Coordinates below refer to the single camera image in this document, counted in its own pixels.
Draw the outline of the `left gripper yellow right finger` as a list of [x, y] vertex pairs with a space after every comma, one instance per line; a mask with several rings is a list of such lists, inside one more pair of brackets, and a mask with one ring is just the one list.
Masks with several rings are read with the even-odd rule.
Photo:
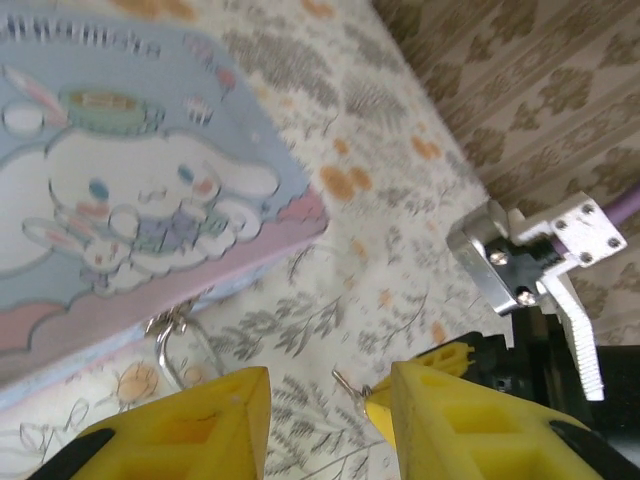
[[628, 479], [631, 463], [571, 416], [415, 363], [391, 368], [403, 479]]

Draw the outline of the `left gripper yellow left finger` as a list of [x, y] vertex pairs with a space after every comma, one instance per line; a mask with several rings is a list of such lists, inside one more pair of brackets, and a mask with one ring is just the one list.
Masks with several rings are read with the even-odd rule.
[[261, 479], [267, 368], [249, 367], [108, 417], [49, 461], [52, 479]]

